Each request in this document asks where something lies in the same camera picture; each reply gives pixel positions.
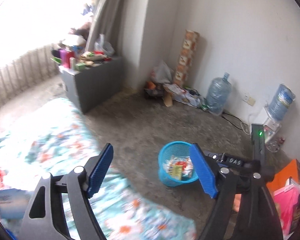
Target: concrete floor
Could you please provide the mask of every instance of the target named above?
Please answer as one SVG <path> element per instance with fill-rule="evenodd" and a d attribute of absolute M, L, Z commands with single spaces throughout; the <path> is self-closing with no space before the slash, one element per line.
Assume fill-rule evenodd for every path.
<path fill-rule="evenodd" d="M 0 132 L 19 117 L 58 97 L 65 97 L 59 76 L 19 95 L 0 109 Z M 198 233 L 205 225 L 213 200 L 203 193 L 199 181 L 175 188 L 163 185 L 158 179 L 160 149 L 168 142 L 181 140 L 197 142 L 202 149 L 216 153 L 252 157 L 248 135 L 221 117 L 178 102 L 167 108 L 161 99 L 146 100 L 127 90 L 85 116 L 100 145 L 109 142 L 114 146 L 114 164 L 136 190 L 149 200 L 193 219 Z M 280 152 L 267 155 L 267 162 L 277 170 L 288 161 Z M 230 220 L 228 237 L 235 217 Z"/>

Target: radiator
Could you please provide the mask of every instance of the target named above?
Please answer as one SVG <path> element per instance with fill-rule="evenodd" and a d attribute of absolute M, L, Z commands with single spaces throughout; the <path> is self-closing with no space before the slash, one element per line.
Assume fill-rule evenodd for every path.
<path fill-rule="evenodd" d="M 50 59 L 52 46 L 28 51 L 10 64 L 0 67 L 0 106 L 58 73 L 57 64 Z"/>

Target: pink bag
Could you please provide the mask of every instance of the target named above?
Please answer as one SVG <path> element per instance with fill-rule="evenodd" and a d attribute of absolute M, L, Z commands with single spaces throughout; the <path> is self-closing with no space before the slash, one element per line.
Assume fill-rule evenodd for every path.
<path fill-rule="evenodd" d="M 300 189 L 294 185 L 288 185 L 274 192 L 274 202 L 280 206 L 279 216 L 284 236 L 289 235 L 293 206 L 297 204 L 299 194 Z"/>

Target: curtain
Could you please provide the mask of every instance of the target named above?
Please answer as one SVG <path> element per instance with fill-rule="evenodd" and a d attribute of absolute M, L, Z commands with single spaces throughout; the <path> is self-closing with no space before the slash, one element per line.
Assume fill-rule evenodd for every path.
<path fill-rule="evenodd" d="M 86 51 L 93 51 L 94 43 L 100 34 L 105 35 L 105 41 L 111 40 L 114 22 L 121 0 L 97 0 L 94 17 L 91 24 Z"/>

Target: orange box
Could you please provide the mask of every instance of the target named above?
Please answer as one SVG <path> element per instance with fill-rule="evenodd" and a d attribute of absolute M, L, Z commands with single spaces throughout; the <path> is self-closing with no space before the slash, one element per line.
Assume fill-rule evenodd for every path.
<path fill-rule="evenodd" d="M 297 159 L 293 159 L 287 166 L 279 171 L 274 176 L 274 180 L 267 183 L 267 187 L 270 192 L 275 192 L 276 190 L 284 187 L 287 179 L 290 177 L 300 184 L 300 162 L 298 162 Z"/>

